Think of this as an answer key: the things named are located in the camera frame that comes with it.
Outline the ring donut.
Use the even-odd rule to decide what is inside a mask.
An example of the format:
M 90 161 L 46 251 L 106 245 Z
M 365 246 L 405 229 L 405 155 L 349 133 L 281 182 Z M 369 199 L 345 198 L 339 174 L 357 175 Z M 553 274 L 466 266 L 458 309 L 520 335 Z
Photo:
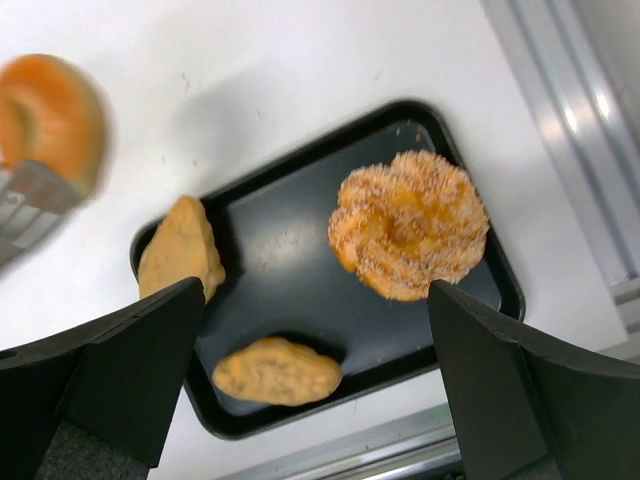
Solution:
M 1 166 L 39 162 L 85 199 L 106 157 L 105 106 L 88 75 L 48 54 L 19 56 L 1 68 Z

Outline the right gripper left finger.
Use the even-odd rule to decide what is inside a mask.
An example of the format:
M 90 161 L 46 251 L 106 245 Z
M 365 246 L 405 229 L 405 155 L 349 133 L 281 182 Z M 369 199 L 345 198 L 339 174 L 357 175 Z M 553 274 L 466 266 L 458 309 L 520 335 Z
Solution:
M 4 479 L 145 479 L 159 464 L 202 321 L 188 278 L 1 353 Z

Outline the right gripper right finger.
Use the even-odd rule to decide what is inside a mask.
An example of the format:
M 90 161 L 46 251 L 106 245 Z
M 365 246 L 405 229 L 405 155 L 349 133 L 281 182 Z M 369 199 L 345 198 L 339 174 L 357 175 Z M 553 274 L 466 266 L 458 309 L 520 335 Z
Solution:
M 639 367 L 430 287 L 429 318 L 469 479 L 636 479 Z

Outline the metal tongs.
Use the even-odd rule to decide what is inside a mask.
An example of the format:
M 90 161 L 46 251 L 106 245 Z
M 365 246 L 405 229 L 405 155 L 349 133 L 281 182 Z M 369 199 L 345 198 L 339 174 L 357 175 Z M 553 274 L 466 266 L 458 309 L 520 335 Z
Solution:
M 51 168 L 23 162 L 1 185 L 1 270 L 39 248 L 86 199 Z

